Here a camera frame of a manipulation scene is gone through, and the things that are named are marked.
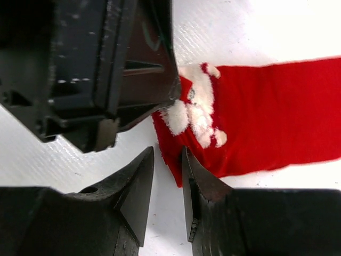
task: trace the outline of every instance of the white print on cloth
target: white print on cloth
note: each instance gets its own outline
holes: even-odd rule
[[[190,103],[176,100],[173,106],[163,110],[161,114],[172,135],[179,135],[190,126],[203,148],[211,145],[212,136],[215,137],[216,147],[219,148],[226,143],[227,135],[219,128],[213,127],[214,94],[209,75],[219,78],[220,72],[212,65],[207,65],[206,70],[208,74],[202,71],[201,65],[180,68],[180,75],[192,82],[187,95]]]

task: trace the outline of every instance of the red fabric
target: red fabric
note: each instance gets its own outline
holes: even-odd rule
[[[165,163],[182,186],[181,151],[188,147],[217,177],[341,157],[341,58],[266,67],[218,67],[214,124],[228,141],[203,149],[191,129],[172,136],[153,114]],[[181,79],[182,100],[191,82]]]

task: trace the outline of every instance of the black metal part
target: black metal part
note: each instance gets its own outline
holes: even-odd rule
[[[137,256],[153,178],[149,147],[79,193],[0,188],[0,255]]]
[[[195,256],[341,255],[341,192],[233,189],[183,153],[188,240]]]
[[[171,0],[0,2],[0,103],[42,141],[115,145],[180,96]]]

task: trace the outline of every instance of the white surface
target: white surface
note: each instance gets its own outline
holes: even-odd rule
[[[179,65],[263,65],[341,55],[340,1],[174,0]],[[156,145],[151,119],[123,133],[118,145],[83,155],[65,140],[41,144],[0,109],[0,185],[51,186],[78,191]],[[233,187],[341,188],[341,161],[289,167],[223,179]],[[190,256],[182,191],[156,147],[155,177],[145,247],[140,256]]]

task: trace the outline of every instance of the folded red cloth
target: folded red cloth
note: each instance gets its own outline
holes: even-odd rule
[[[219,178],[341,157],[341,58],[179,72],[180,100],[152,116],[179,187],[183,146]]]

